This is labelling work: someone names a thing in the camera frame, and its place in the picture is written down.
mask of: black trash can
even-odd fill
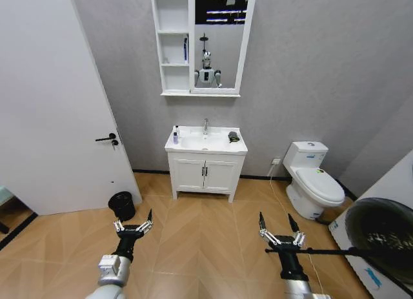
[[[132,195],[127,191],[114,194],[109,199],[108,206],[114,211],[115,216],[118,217],[121,222],[131,219],[136,213]]]

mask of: cabinet door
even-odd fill
[[[205,191],[231,192],[234,189],[236,162],[206,161],[205,162]]]
[[[201,191],[204,187],[205,160],[174,159],[174,180],[177,190]]]

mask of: white cable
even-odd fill
[[[271,176],[270,176],[270,187],[271,187],[271,190],[272,190],[272,194],[276,197],[276,199],[277,199],[278,203],[280,204],[281,208],[283,209],[285,215],[288,217],[288,213],[287,213],[287,211],[285,210],[284,205],[281,203],[281,200],[278,198],[277,194],[274,192],[274,189],[272,188],[272,172],[273,172],[273,170],[274,170],[274,167],[272,167],[272,168],[270,169],[270,172],[271,172]],[[319,275],[318,275],[316,266],[315,266],[315,265],[313,264],[313,262],[312,262],[311,255],[310,255],[310,254],[307,254],[307,256],[308,256],[308,259],[310,260],[311,266],[312,266],[312,268],[313,268],[313,270],[314,270],[314,272],[315,272],[315,274],[316,274],[316,276],[317,276],[318,284],[320,285],[320,289],[321,289],[321,294],[324,294],[323,286],[321,285],[321,280],[320,280],[320,277],[319,277]]]

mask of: toilet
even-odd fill
[[[283,165],[292,176],[287,195],[304,218],[315,220],[326,207],[344,202],[344,190],[319,166],[328,148],[314,141],[292,142]]]

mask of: mirror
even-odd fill
[[[195,0],[195,87],[235,88],[248,0]]]
[[[253,0],[192,0],[192,3],[191,93],[239,94]]]

